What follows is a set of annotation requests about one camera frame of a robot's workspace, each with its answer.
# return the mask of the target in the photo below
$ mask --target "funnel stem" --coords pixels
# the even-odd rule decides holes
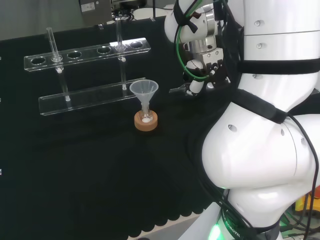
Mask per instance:
[[[150,116],[150,109],[149,109],[149,102],[142,103],[142,113],[144,117],[151,117]]]

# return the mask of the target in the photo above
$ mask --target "wooden base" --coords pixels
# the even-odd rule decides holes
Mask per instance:
[[[138,111],[134,115],[134,125],[138,130],[149,132],[154,130],[158,126],[158,115],[154,111],[151,112],[153,119],[150,122],[143,122],[142,119],[140,119],[140,115],[142,114],[141,111]]]

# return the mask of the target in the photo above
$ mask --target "glass test tube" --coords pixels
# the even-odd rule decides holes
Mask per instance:
[[[51,47],[51,51],[53,54],[52,57],[52,61],[57,63],[57,66],[55,67],[56,72],[58,73],[58,78],[59,78],[59,83],[60,86],[62,88],[62,92],[64,93],[64,97],[65,97],[65,101],[67,103],[68,108],[70,108],[70,96],[68,94],[68,86],[65,80],[65,76],[63,74],[63,70],[64,67],[62,65],[62,57],[59,56],[59,52],[58,52],[58,48],[57,48],[57,44],[56,44],[56,40],[55,40],[55,36],[54,36],[54,32],[52,31],[51,27],[47,27],[46,28],[47,32],[48,32],[48,37],[49,37],[49,43],[50,43],[50,47]]]
[[[124,56],[118,57],[120,62],[120,71],[121,71],[121,83],[122,83],[122,90],[127,90],[126,86],[126,58]]]
[[[122,52],[126,49],[126,46],[122,44],[121,17],[117,17],[115,19],[115,28],[116,28],[116,39],[118,41],[118,45],[115,47],[115,49],[119,52]]]
[[[51,27],[47,27],[46,30],[48,32],[49,43],[50,43],[51,51],[52,51],[52,54],[53,54],[53,58],[51,60],[53,62],[57,63],[57,66],[55,67],[55,70],[58,72],[58,74],[61,74],[62,71],[64,70],[64,67],[62,66],[61,58],[60,58],[59,53],[58,53],[54,32],[52,31]]]

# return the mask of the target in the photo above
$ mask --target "label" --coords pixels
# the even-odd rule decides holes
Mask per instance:
[[[87,4],[82,4],[81,5],[81,11],[82,12],[87,12],[87,11],[91,11],[91,10],[95,10],[95,3],[94,2],[90,2]]]

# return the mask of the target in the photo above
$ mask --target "black strap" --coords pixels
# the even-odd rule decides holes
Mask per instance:
[[[276,124],[282,124],[288,116],[287,112],[276,108],[271,103],[242,89],[237,89],[235,91],[231,101]]]
[[[190,19],[192,17],[191,16],[190,17],[186,17],[184,15],[184,13],[182,12],[182,10],[180,8],[180,5],[179,5],[179,0],[177,0],[175,2],[174,8],[173,8],[173,13],[174,13],[175,20],[176,20],[176,22],[178,23],[179,26],[188,25],[193,33],[195,33],[198,30],[197,26],[190,21]]]
[[[244,74],[298,75],[320,71],[320,58],[289,61],[253,61],[238,63],[238,71]]]

